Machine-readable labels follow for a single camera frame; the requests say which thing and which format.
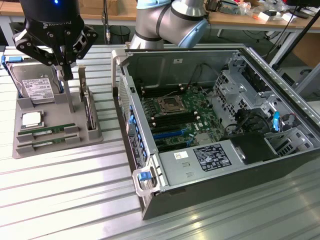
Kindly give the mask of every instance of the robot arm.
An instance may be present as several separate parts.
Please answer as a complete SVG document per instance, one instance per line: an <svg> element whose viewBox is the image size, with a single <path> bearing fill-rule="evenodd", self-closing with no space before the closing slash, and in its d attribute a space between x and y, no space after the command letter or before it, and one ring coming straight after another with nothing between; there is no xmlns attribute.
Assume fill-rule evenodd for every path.
<svg viewBox="0 0 320 240"><path fill-rule="evenodd" d="M13 36L18 50L51 66L64 81L72 80L71 67L83 59L98 34L84 24L78 0L20 0L24 15L24 31ZM36 41L52 49L52 53L36 46Z"/></svg>
<svg viewBox="0 0 320 240"><path fill-rule="evenodd" d="M163 39L193 48L203 36L204 0L138 0L131 49L163 48Z"/></svg>

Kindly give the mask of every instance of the electronic equipment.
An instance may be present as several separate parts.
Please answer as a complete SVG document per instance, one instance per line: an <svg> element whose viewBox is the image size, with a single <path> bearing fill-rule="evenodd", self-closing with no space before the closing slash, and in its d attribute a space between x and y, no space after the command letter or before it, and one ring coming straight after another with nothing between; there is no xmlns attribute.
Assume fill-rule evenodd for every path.
<svg viewBox="0 0 320 240"><path fill-rule="evenodd" d="M320 1L319 0L284 0L283 1L285 4L288 6L298 6L296 11L294 9L290 9L290 13L302 18L302 19L307 19L309 17L308 14L304 13L301 11L302 8L307 8L307 7L315 7L318 8L320 7Z"/></svg>
<svg viewBox="0 0 320 240"><path fill-rule="evenodd" d="M19 98L30 98L33 104L52 103L55 101L54 94L63 93L54 66L44 65L32 58L10 57L4 67L12 77Z"/></svg>
<svg viewBox="0 0 320 240"><path fill-rule="evenodd" d="M25 29L13 36L16 48L32 57L2 64L17 88L12 156L31 157L103 140L85 67L79 88L70 92L72 67L98 38L80 16L77 0L20 0ZM49 47L36 46L36 41Z"/></svg>
<svg viewBox="0 0 320 240"><path fill-rule="evenodd" d="M205 9L208 12L215 12L219 6L220 0L207 0L205 3Z"/></svg>
<svg viewBox="0 0 320 240"><path fill-rule="evenodd" d="M221 0L219 3L219 12L224 14L239 14L238 3L233 0Z"/></svg>
<svg viewBox="0 0 320 240"><path fill-rule="evenodd" d="M25 16L24 31L13 36L16 48L44 65L55 66L65 80L72 80L71 67L83 59L98 34L84 24L78 0L20 0ZM39 41L52 49L43 50Z"/></svg>
<svg viewBox="0 0 320 240"><path fill-rule="evenodd" d="M284 177L320 154L320 116L251 48L112 56L144 220Z"/></svg>
<svg viewBox="0 0 320 240"><path fill-rule="evenodd" d="M131 49L161 49L164 40L180 48L193 48L208 22L204 0L139 0Z"/></svg>
<svg viewBox="0 0 320 240"><path fill-rule="evenodd" d="M17 87L12 156L15 159L87 146L103 140L85 75L70 93L72 108L53 66L23 57L2 58Z"/></svg>

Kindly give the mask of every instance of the cable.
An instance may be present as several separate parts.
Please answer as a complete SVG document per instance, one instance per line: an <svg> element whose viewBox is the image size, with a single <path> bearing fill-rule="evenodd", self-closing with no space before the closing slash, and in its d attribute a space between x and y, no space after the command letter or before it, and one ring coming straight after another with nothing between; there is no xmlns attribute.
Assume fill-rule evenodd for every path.
<svg viewBox="0 0 320 240"><path fill-rule="evenodd" d="M102 23L103 23L103 35L104 43L110 45L110 29L109 29L109 17L108 17L108 4L107 0L103 0L103 13L102 13Z"/></svg>
<svg viewBox="0 0 320 240"><path fill-rule="evenodd" d="M203 89L202 86L200 86L200 88L201 88L203 94L208 95L208 93Z"/></svg>
<svg viewBox="0 0 320 240"><path fill-rule="evenodd" d="M206 19L208 25L210 26L210 31L209 31L209 35L208 35L207 39L210 38L210 36L211 36L211 31L212 31L212 25L211 25L211 23L210 23L209 17L210 17L210 11L206 12L206 15L204 16L204 18Z"/></svg>
<svg viewBox="0 0 320 240"><path fill-rule="evenodd" d="M282 126L282 116L279 116L279 128L280 128L280 132L283 132L283 126Z"/></svg>
<svg viewBox="0 0 320 240"><path fill-rule="evenodd" d="M261 116L261 115L259 115L259 114L256 114L256 113L250 113L241 123L239 123L239 124L232 123L232 124L229 124L228 126L226 126L226 128L224 129L224 134L226 134L228 127L236 126L236 128L231 131L231 133L235 134L235 133L238 132L238 131L241 129L241 127L250 119L250 117L257 117L257 118L262 119L263 123L264 123L265 126L268 128L268 131L271 132L271 128L270 128L270 126L269 126L269 123L267 122L267 120L266 120L263 116Z"/></svg>
<svg viewBox="0 0 320 240"><path fill-rule="evenodd" d="M167 97L167 96L169 96L169 95L171 95L171 94L174 94L174 93L177 93L178 91L172 91L172 92L170 92L170 93L168 93L167 95L164 95L163 97Z"/></svg>
<svg viewBox="0 0 320 240"><path fill-rule="evenodd" d="M277 43L279 42L279 40L282 38L283 34L284 34L285 31L287 30L287 28L288 28L288 26L289 26L292 18L294 17L294 14L296 13L297 8L298 8L298 5L295 6L294 11L293 11L293 13L291 14L291 18L290 18L290 20L288 21L288 24L285 26L284 30L282 31L281 35L280 35L279 38L276 40L276 42L273 44L273 46L270 48L269 52L266 54L265 60L267 60L269 54L271 53L271 51L273 50L273 48L274 48L275 46L277 46Z"/></svg>
<svg viewBox="0 0 320 240"><path fill-rule="evenodd" d="M258 34L262 33L263 31L258 31L257 33L253 33L253 32L251 32L251 31L247 30L247 32L248 32L248 33L251 33L252 35L258 35Z"/></svg>
<svg viewBox="0 0 320 240"><path fill-rule="evenodd" d="M198 77L198 79L197 79L197 81L196 81L195 83L198 82L199 78L200 78L201 75L202 75L202 71L203 71L202 66L207 66L207 67L210 68L211 70L214 70L209 64L207 64L207 63L205 63L205 62L200 63L200 64L197 64L197 65L195 66L195 68L194 68L194 71L193 71L193 73L192 73L192 75L191 75L191 78L190 78L188 84L186 85L186 88L185 88L186 90L189 88L190 84L192 83L192 80L194 79L194 76L195 76L195 73L196 73L197 69L200 67L200 75L199 75L199 77Z"/></svg>
<svg viewBox="0 0 320 240"><path fill-rule="evenodd" d="M226 135L226 133L227 133L227 128L232 127L232 126L237 127L238 124L236 124L236 123L231 123L231 124L229 124L228 126L226 126L225 129L224 129L224 135Z"/></svg>
<svg viewBox="0 0 320 240"><path fill-rule="evenodd" d="M271 51L269 54L273 53L276 49L277 49L276 47L275 47L274 49L272 49L272 51Z"/></svg>
<svg viewBox="0 0 320 240"><path fill-rule="evenodd" d="M264 125L268 128L269 132L271 132L271 128L269 126L269 123L267 122L267 120L263 116L261 116L259 114L255 114L255 113L250 114L250 116L260 118L263 121Z"/></svg>
<svg viewBox="0 0 320 240"><path fill-rule="evenodd" d="M274 35L273 37L271 37L273 34L274 34L274 33L272 33L270 36L268 36L268 35L266 34L266 32L264 32L264 35L265 35L265 37L266 37L267 40L272 40L272 39L274 39L275 37L277 37L277 36L280 34L280 32L276 32L275 35Z"/></svg>
<svg viewBox="0 0 320 240"><path fill-rule="evenodd" d="M244 30L242 30L242 32L244 32L244 34L247 35L249 38L256 40L257 43L259 43L260 40L264 39L264 37L263 38L254 38L254 37L250 36L249 34L247 34Z"/></svg>
<svg viewBox="0 0 320 240"><path fill-rule="evenodd" d="M120 26L120 35L121 35L122 44L125 44L125 40L124 40L124 36L122 34L121 26Z"/></svg>

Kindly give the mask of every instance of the power supply label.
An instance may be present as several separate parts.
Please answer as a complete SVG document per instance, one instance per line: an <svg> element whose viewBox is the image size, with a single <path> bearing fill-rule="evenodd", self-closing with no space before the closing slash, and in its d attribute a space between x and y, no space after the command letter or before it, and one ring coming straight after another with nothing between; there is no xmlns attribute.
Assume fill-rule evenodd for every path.
<svg viewBox="0 0 320 240"><path fill-rule="evenodd" d="M22 80L29 98L34 100L52 99L52 92L49 78Z"/></svg>
<svg viewBox="0 0 320 240"><path fill-rule="evenodd" d="M220 144L196 148L193 151L205 172L232 165Z"/></svg>

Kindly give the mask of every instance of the aluminum workbench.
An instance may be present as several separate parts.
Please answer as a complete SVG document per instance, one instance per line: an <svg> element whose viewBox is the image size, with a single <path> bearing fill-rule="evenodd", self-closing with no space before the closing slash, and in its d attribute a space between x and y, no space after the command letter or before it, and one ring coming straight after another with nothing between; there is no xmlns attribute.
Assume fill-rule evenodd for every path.
<svg viewBox="0 0 320 240"><path fill-rule="evenodd" d="M103 131L94 146L11 158L17 92L0 69L1 240L320 239L320 159L285 178L142 221L111 93L115 47L124 48L96 45L77 62L86 65ZM4 55L21 53L8 47ZM79 84L77 70L71 87Z"/></svg>

